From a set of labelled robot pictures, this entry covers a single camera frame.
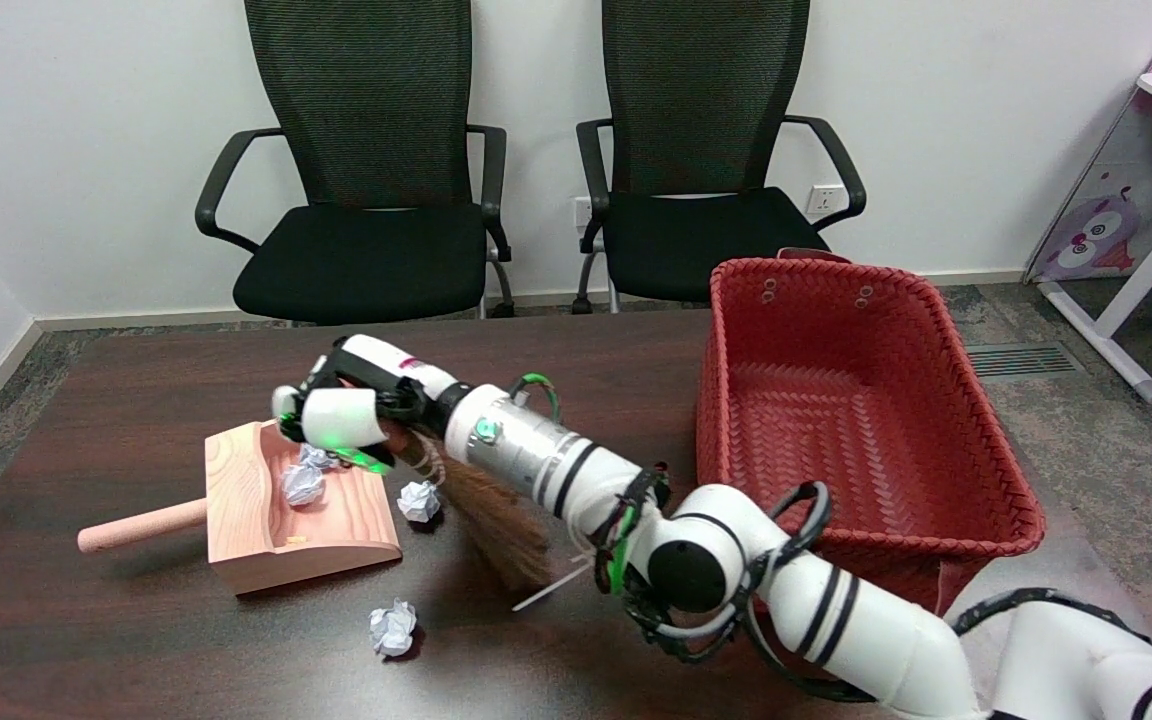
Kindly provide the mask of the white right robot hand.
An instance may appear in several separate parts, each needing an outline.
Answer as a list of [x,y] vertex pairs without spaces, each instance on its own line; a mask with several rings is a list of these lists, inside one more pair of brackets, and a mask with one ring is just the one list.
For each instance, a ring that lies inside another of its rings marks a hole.
[[276,387],[271,415],[289,441],[385,473],[396,465],[391,435],[429,430],[442,439],[454,407],[470,391],[470,384],[394,344],[353,334],[339,338],[305,381]]

